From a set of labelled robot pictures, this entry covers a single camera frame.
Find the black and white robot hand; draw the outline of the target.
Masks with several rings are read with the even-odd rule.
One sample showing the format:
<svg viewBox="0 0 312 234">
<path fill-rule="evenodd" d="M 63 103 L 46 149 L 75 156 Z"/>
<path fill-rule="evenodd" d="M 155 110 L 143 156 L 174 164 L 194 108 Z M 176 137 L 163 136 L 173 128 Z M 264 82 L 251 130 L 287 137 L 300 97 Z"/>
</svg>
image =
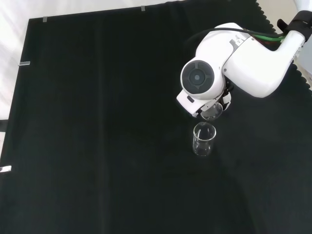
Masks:
<svg viewBox="0 0 312 234">
<path fill-rule="evenodd" d="M 201 116 L 204 120 L 214 120 L 220 117 L 221 114 L 227 110 L 231 104 L 231 91 L 233 88 L 234 87 L 232 83 L 227 78 L 225 78 L 223 93 L 218 97 L 207 101 L 207 103 L 200 107 L 193 116 Z"/>
</svg>

